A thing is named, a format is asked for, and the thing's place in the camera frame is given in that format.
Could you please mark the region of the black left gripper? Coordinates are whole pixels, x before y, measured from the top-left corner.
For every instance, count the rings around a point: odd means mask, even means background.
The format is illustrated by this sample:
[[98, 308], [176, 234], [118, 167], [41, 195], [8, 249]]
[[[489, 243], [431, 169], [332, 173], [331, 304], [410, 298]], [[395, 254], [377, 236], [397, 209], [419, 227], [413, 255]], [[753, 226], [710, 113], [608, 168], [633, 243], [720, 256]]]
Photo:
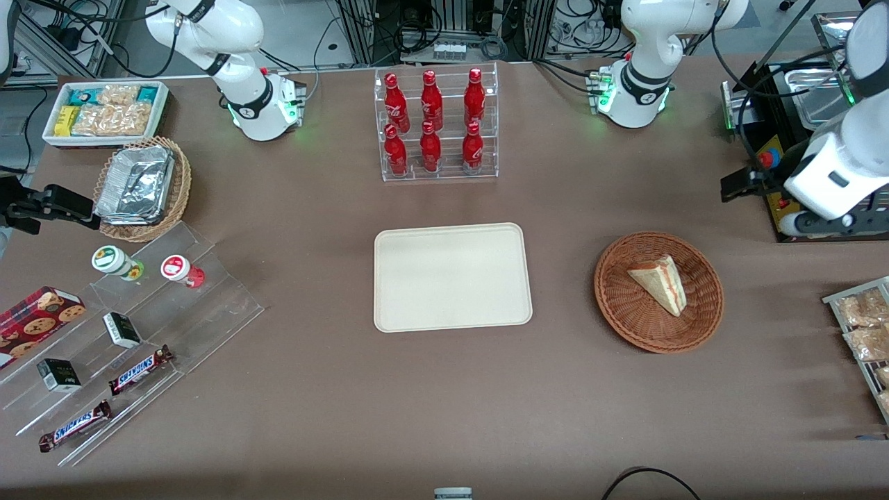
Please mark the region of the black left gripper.
[[720, 179], [720, 197], [722, 203], [729, 203], [738, 197], [760, 196], [778, 194], [780, 197], [788, 197], [785, 189], [785, 181], [788, 179], [786, 165], [778, 167], [754, 167], [752, 169], [739, 169]]

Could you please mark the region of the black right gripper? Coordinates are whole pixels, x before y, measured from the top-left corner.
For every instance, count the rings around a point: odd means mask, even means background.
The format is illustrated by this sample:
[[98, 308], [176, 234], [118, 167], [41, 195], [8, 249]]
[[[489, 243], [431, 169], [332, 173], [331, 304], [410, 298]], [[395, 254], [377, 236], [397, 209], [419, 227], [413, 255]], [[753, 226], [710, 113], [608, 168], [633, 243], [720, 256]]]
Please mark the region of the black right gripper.
[[93, 202], [66, 187], [50, 184], [41, 192], [25, 187], [18, 177], [1, 177], [1, 226], [38, 235], [41, 222], [35, 218], [76, 222], [89, 230], [101, 228], [101, 218], [93, 212]]

